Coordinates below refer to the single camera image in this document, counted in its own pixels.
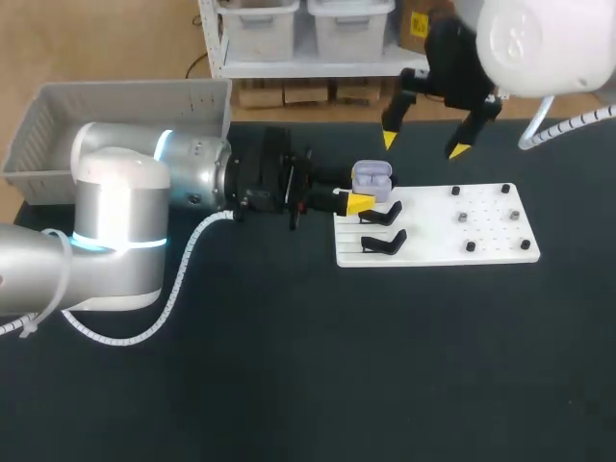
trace white spiral cable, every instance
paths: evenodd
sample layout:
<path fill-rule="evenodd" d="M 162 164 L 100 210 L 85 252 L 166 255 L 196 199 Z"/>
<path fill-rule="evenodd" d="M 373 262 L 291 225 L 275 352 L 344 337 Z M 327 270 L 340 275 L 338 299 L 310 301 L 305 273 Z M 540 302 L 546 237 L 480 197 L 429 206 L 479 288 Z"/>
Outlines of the white spiral cable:
<path fill-rule="evenodd" d="M 539 129 L 539 125 L 541 125 L 541 122 L 543 122 L 544 118 L 548 114 L 548 110 L 550 109 L 552 102 L 553 96 L 544 98 L 541 106 L 539 106 L 537 114 L 535 114 L 535 117 L 532 119 L 528 125 L 528 128 L 526 128 L 520 138 L 518 143 L 520 149 L 527 151 L 535 146 L 538 146 L 539 144 L 543 144 L 546 141 L 553 140 L 560 135 L 577 130 L 577 128 L 582 128 L 593 123 L 601 122 L 602 120 L 606 120 L 608 118 L 614 118 L 616 116 L 615 105 L 605 106 L 597 111 L 591 111 L 590 113 L 578 115 L 568 120 L 563 120 L 549 129 L 535 135 Z"/>
<path fill-rule="evenodd" d="M 19 335 L 19 338 L 25 339 L 33 332 L 36 332 L 39 328 L 39 324 L 49 315 L 51 315 L 58 305 L 64 298 L 64 294 L 66 293 L 66 288 L 68 287 L 68 280 L 70 279 L 70 266 L 72 259 L 72 247 L 70 246 L 70 241 L 65 233 L 62 231 L 58 231 L 56 229 L 45 229 L 41 231 L 43 234 L 55 234 L 60 239 L 62 243 L 63 253 L 64 253 L 64 267 L 62 272 L 60 273 L 60 280 L 58 282 L 58 286 L 56 287 L 56 292 L 54 296 L 51 298 L 49 304 L 45 307 L 44 310 L 40 312 L 37 316 L 36 313 L 29 313 L 25 316 L 22 316 L 18 320 L 8 322 L 4 325 L 0 325 L 0 335 L 8 334 L 9 332 L 13 332 L 16 329 L 23 327 L 23 331 Z"/>
<path fill-rule="evenodd" d="M 163 313 L 161 313 L 161 316 L 156 320 L 156 322 L 154 322 L 154 324 L 152 324 L 152 326 L 142 334 L 128 339 L 113 339 L 111 337 L 105 337 L 104 335 L 97 334 L 96 332 L 93 332 L 92 330 L 88 329 L 79 321 L 77 321 L 77 319 L 68 311 L 62 311 L 62 314 L 68 320 L 68 322 L 70 322 L 70 324 L 75 327 L 79 332 L 100 344 L 109 345 L 111 347 L 128 347 L 130 345 L 139 344 L 149 339 L 163 326 L 163 324 L 171 314 L 171 310 L 173 309 L 175 300 L 180 292 L 180 288 L 182 287 L 184 274 L 186 273 L 186 269 L 191 259 L 194 246 L 196 245 L 196 242 L 201 236 L 201 233 L 212 223 L 223 219 L 233 219 L 233 212 L 224 211 L 215 213 L 201 221 L 199 225 L 194 229 L 194 231 L 192 231 L 191 238 L 189 239 L 189 242 L 186 244 L 186 248 L 184 249 L 184 254 L 182 255 L 182 262 L 180 263 L 180 269 L 177 271 L 177 275 L 175 276 L 175 282 L 173 283 L 173 288 L 171 289 L 171 295 L 169 296 L 167 305 L 165 306 Z"/>
<path fill-rule="evenodd" d="M 27 315 L 22 316 L 18 320 L 7 322 L 4 325 L 0 325 L 0 335 L 8 334 L 9 332 L 13 332 L 16 329 L 20 329 L 26 324 L 26 322 L 30 322 L 36 316 L 37 316 L 36 313 L 29 313 Z"/>

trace metal shelf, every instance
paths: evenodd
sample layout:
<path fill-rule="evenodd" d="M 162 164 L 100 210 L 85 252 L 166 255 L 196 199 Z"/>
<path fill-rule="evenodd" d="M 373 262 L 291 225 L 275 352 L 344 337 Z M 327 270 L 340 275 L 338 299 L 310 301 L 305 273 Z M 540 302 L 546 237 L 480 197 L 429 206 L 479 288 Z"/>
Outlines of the metal shelf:
<path fill-rule="evenodd" d="M 424 55 L 397 45 L 395 28 L 388 24 L 383 56 L 372 63 L 328 63 L 319 57 L 314 18 L 300 12 L 295 19 L 295 53 L 286 62 L 241 62 L 227 52 L 228 40 L 218 38 L 216 0 L 199 0 L 203 30 L 213 77 L 227 78 L 299 78 L 299 77 L 386 77 L 396 76 L 405 67 L 427 70 Z"/>

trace white plastic basket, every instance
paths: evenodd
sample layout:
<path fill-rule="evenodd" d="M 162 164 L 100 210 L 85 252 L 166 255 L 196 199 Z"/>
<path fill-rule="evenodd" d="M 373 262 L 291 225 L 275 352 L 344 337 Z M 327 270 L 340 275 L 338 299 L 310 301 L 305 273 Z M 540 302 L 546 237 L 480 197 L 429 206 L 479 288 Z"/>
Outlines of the white plastic basket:
<path fill-rule="evenodd" d="M 293 58 L 295 12 L 299 0 L 279 7 L 218 6 L 229 37 L 229 55 L 237 61 L 288 61 Z"/>
<path fill-rule="evenodd" d="M 70 148 L 85 123 L 134 123 L 225 138 L 230 97 L 226 79 L 43 85 L 9 146 L 0 178 L 30 205 L 73 204 Z"/>
<path fill-rule="evenodd" d="M 395 0 L 308 0 L 308 12 L 317 23 L 321 59 L 332 63 L 380 60 L 387 14 L 395 7 Z"/>

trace cardboard box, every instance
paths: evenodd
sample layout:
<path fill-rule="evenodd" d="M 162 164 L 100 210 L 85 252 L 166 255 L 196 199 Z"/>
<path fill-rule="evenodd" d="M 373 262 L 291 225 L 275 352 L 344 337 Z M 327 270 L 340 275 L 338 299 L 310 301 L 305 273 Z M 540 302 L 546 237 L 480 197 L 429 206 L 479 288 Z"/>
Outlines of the cardboard box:
<path fill-rule="evenodd" d="M 329 99 L 326 79 L 289 79 L 283 88 L 285 104 L 326 103 Z"/>
<path fill-rule="evenodd" d="M 430 30 L 429 14 L 453 12 L 450 0 L 403 0 L 400 18 L 400 46 L 425 54 L 424 44 Z"/>
<path fill-rule="evenodd" d="M 244 80 L 238 87 L 238 98 L 242 108 L 281 108 L 283 106 L 280 80 Z"/>
<path fill-rule="evenodd" d="M 381 79 L 352 77 L 338 79 L 336 100 L 343 103 L 375 104 L 381 97 Z"/>

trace yellow object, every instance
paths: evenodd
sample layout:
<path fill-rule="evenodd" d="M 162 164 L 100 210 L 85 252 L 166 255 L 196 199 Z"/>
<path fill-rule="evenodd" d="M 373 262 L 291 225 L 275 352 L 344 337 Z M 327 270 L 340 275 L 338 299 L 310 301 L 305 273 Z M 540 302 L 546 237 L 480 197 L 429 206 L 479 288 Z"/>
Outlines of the yellow object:
<path fill-rule="evenodd" d="M 387 130 L 383 130 L 383 140 L 385 141 L 385 147 L 389 149 L 392 147 L 392 143 L 396 139 L 398 133 L 396 132 L 388 132 Z"/>
<path fill-rule="evenodd" d="M 427 14 L 412 12 L 411 13 L 411 36 L 427 39 L 427 30 L 429 20 Z"/>
<path fill-rule="evenodd" d="M 470 144 L 461 144 L 461 143 L 457 144 L 455 148 L 453 149 L 453 151 L 451 152 L 451 154 L 449 154 L 449 158 L 453 159 L 455 157 L 458 157 L 460 154 L 466 151 L 469 147 L 471 147 Z"/>
<path fill-rule="evenodd" d="M 373 195 L 348 194 L 348 202 L 346 203 L 346 215 L 357 215 L 360 212 L 370 210 L 376 204 L 376 197 Z"/>

